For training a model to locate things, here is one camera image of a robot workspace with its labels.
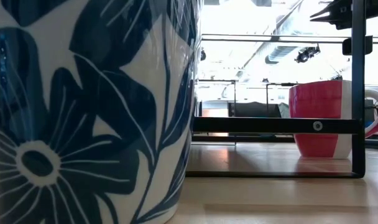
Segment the screw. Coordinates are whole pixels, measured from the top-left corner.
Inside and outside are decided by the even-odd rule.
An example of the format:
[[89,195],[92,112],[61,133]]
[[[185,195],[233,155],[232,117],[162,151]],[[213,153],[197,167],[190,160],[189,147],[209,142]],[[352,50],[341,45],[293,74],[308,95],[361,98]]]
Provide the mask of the screw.
[[320,130],[323,129],[323,124],[322,124],[320,121],[315,121],[315,122],[313,123],[313,129],[314,129],[315,131],[320,131]]

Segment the black metal rack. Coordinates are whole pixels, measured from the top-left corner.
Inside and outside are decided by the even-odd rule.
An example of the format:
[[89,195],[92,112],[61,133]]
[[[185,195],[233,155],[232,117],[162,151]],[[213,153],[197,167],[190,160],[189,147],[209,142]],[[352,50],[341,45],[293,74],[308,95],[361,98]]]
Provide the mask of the black metal rack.
[[378,139],[366,139],[365,143],[369,149],[378,149]]
[[[194,132],[352,134],[352,172],[187,171],[187,177],[324,177],[362,178],[366,172],[364,139],[364,63],[366,0],[353,1],[352,119],[195,118]],[[315,124],[322,124],[317,131]]]
[[269,116],[269,86],[274,85],[274,86],[295,86],[298,85],[299,83],[268,83],[266,84],[266,110],[267,114]]

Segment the metal shelf frame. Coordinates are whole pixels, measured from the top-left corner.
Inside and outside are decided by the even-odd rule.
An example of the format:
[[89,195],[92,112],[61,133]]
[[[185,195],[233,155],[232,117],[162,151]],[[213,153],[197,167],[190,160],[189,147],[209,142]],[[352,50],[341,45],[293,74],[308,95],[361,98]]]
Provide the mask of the metal shelf frame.
[[[207,42],[271,42],[286,43],[288,46],[298,44],[342,44],[350,37],[323,37],[300,35],[230,35],[230,34],[203,34],[201,41]],[[378,45],[378,37],[373,37],[373,45]]]
[[[352,134],[352,172],[309,173],[187,171],[187,177],[363,178],[364,174],[366,173],[366,152],[364,139],[366,0],[353,1],[352,23],[352,119],[195,118],[193,124],[194,132],[204,133]],[[215,38],[213,41],[233,40]],[[322,124],[323,128],[317,131],[314,128],[315,124]]]

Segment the blue and white vase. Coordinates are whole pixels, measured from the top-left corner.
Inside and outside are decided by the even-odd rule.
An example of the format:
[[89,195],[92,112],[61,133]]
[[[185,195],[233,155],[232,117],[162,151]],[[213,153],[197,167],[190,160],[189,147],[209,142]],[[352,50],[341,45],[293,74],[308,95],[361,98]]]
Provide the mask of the blue and white vase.
[[0,0],[0,224],[165,223],[201,0]]

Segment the black metal bar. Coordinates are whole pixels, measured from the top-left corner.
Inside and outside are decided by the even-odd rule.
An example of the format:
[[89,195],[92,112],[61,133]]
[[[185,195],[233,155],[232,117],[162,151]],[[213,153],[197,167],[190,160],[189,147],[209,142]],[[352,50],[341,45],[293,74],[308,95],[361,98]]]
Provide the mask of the black metal bar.
[[366,139],[364,146],[366,149],[378,149],[378,139]]
[[199,117],[203,116],[203,102],[199,102]]
[[295,85],[299,85],[300,83],[268,83],[267,85],[277,85],[277,86],[288,86],[288,87],[291,87],[291,86],[295,86]]
[[[324,39],[322,37],[300,37],[300,36],[290,36],[290,37],[279,37],[273,36],[268,38],[251,38],[251,36],[241,37],[240,35],[224,35],[218,38],[203,37],[201,41],[205,42],[270,42],[270,43],[289,43],[289,44],[342,44],[345,38],[342,37],[332,37],[333,40]],[[373,37],[373,44],[378,44],[378,38]]]
[[192,142],[272,142],[295,143],[293,137],[262,136],[192,136]]
[[[315,130],[316,124],[322,125],[319,131]],[[193,131],[199,133],[357,134],[360,127],[361,123],[353,119],[195,118]]]
[[234,81],[233,84],[234,84],[234,86],[233,86],[234,87],[233,116],[236,117],[236,81]]
[[268,94],[268,88],[269,88],[269,83],[266,84],[266,115],[269,117],[269,94]]
[[267,34],[202,34],[205,36],[226,36],[226,37],[294,37],[294,38],[312,38],[312,39],[348,39],[348,36],[319,36],[319,35],[267,35]]
[[366,173],[364,145],[364,64],[366,54],[366,0],[353,1],[352,16],[352,119],[359,122],[357,135],[352,135],[352,172]]
[[235,171],[186,171],[186,177],[233,178],[361,178],[350,172],[235,172]]
[[198,80],[199,82],[236,82],[236,80]]

